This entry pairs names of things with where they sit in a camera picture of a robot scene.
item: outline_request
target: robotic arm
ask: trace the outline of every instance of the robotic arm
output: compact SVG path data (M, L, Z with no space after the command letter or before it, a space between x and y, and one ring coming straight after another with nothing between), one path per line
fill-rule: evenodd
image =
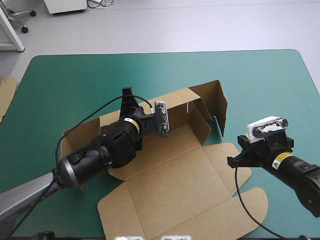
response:
M123 167L135 158L136 151L142 150L145 135L168 135L165 102L156 101L151 114L145 114L130 87L123 88L122 95L119 120L112 129L63 157L55 174L49 172L0 193L0 240L10 235L17 217L28 211L45 191L42 200L64 187L76 188L105 170Z
M236 157L228 157L231 168L260 167L295 191L300 203L320 217L320 167L292 154L294 140L286 135L288 121L270 116L249 124L246 135L238 136L242 147Z

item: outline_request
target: teal tabletop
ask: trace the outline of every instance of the teal tabletop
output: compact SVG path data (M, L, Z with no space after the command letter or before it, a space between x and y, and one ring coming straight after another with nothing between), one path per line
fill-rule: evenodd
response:
M0 125L0 192L49 172L62 131L132 86L151 99L219 79L228 100L221 138L215 123L206 145L237 144L249 123L268 116L288 119L294 154L320 165L320 98L300 54L291 49L44 55L30 62ZM120 101L100 114L120 108ZM100 174L79 189L64 189L41 202L16 232L31 236L102 237L98 201L121 184ZM263 188L269 208L264 224L286 237L320 237L320 222L300 205L294 191L265 172L252 169L241 191ZM247 237L271 237L258 227Z

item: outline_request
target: warning label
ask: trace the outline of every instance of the warning label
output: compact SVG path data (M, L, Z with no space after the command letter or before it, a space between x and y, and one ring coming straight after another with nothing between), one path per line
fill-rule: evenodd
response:
M281 162L283 160L285 160L287 157L290 157L290 156L293 156L290 152L283 152L281 154L279 154L278 156L276 156L276 158L273 160L273 163L272 163L272 167L274 169L277 169L279 168Z

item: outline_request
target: chair wheel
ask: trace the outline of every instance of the chair wheel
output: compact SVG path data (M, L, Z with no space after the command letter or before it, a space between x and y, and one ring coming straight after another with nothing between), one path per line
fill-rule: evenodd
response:
M37 15L36 11L33 11L33 10L31 12L29 12L29 14L30 14L31 17L34 17L34 16Z
M25 27L25 26L23 26L23 27L21 28L21 32L22 32L23 34L26 34L28 31L29 31L29 29L28 29L27 27Z

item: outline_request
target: unfolded cardboard box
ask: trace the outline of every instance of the unfolded cardboard box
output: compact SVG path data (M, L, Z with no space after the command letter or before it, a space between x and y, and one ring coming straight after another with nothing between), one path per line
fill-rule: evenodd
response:
M117 236L144 236L160 240L164 235L191 235L193 240L235 240L257 225L243 211L236 192L234 170L227 156L239 152L232 143L202 146L216 121L223 135L227 100L218 80L184 88L150 100L167 104L170 132L167 137L143 139L143 150L129 164L109 173L124 180L98 203L107 240ZM81 125L63 141L62 155L87 144L111 128L119 111ZM238 171L241 186L251 175ZM243 193L258 221L263 221L268 200L260 188Z

